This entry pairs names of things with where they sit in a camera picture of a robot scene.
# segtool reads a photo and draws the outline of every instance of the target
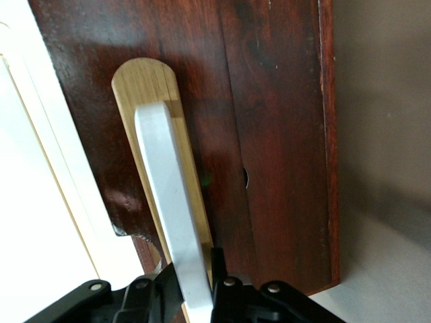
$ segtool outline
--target light wooden strip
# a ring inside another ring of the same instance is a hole
[[[183,107],[181,106],[180,95],[173,70],[168,65],[155,59],[132,59],[121,65],[117,72],[115,72],[112,78],[112,89],[119,106],[119,112],[123,120],[148,205],[150,206],[152,217],[156,224],[163,252],[168,262],[170,262],[170,255],[166,246],[166,240],[160,224],[158,212],[154,204],[147,173],[143,166],[135,132],[134,115],[136,107],[141,104],[162,100],[165,101],[166,105],[169,107],[177,144],[180,148],[180,157],[184,167],[187,190],[191,199],[191,207],[195,216],[199,239],[203,246],[205,258],[209,259],[209,249],[213,246],[213,242],[209,231]]]

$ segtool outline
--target wooden edge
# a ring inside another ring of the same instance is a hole
[[[141,104],[164,101],[168,106],[176,133],[177,144],[180,147],[180,158],[183,163],[186,186],[195,216],[199,239],[201,244],[205,246],[203,248],[204,257],[207,257],[208,246],[213,246],[213,242],[173,70],[168,65],[155,59],[131,59],[122,64],[115,72],[112,78],[112,89],[148,205],[150,206],[163,253],[166,260],[170,262],[171,258],[139,150],[134,121],[136,107]],[[207,266],[207,269],[210,275],[211,268]]]
[[[340,283],[339,269],[339,192],[337,161],[337,118],[335,109],[335,56],[333,48],[332,0],[319,0],[319,29],[321,45],[321,87],[325,115],[327,160],[327,189],[329,214],[329,245],[331,249],[331,284]]]

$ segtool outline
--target white trim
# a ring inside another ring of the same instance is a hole
[[[0,51],[101,279],[113,287],[142,275],[130,237],[117,237],[53,65],[25,0],[0,0]]]

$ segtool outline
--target white wall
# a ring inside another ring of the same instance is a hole
[[[22,101],[1,61],[0,321],[22,322],[84,281],[119,289],[143,270],[114,234],[26,0],[0,0],[2,54]]]
[[[23,322],[98,275],[0,59],[0,304]]]
[[[431,2],[334,5],[342,284],[312,298],[431,322]]]

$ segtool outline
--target gray wall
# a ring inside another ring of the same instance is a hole
[[[334,0],[348,322],[431,322],[431,1]]]

